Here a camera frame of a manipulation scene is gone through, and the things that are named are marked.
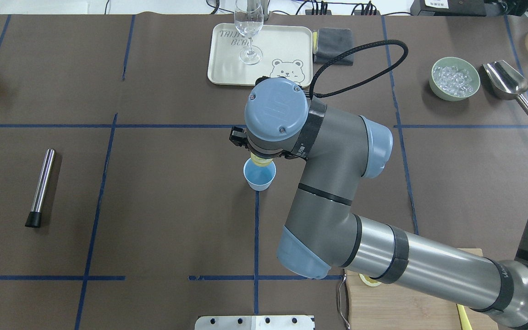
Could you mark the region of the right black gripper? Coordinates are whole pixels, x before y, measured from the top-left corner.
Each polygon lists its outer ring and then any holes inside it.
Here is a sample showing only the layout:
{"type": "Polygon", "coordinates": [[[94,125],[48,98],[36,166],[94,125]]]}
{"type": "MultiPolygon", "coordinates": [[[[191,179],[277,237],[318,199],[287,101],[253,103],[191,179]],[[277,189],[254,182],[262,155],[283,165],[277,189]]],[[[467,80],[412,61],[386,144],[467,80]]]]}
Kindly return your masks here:
{"type": "Polygon", "coordinates": [[[267,150],[260,151],[255,146],[252,146],[248,138],[248,130],[241,128],[239,126],[232,126],[231,132],[229,133],[229,140],[240,148],[245,148],[251,152],[251,155],[254,155],[257,160],[272,160],[279,157],[284,157],[287,160],[301,158],[305,161],[308,161],[307,157],[298,156],[290,151],[284,149],[277,150],[267,150]]]}

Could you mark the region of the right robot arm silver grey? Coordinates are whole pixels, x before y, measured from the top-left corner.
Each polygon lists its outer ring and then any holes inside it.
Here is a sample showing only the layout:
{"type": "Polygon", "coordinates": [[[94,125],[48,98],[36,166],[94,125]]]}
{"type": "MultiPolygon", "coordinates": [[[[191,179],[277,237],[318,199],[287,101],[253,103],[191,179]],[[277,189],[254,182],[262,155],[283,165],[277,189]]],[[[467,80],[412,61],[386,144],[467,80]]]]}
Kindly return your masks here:
{"type": "Polygon", "coordinates": [[[283,267],[309,279],[333,267],[358,272],[528,330],[528,221],[514,259],[496,261],[354,213],[360,181],[390,159],[390,129],[329,107],[285,77],[257,79],[244,119],[229,140],[256,167],[277,157],[305,161],[277,246],[283,267]]]}

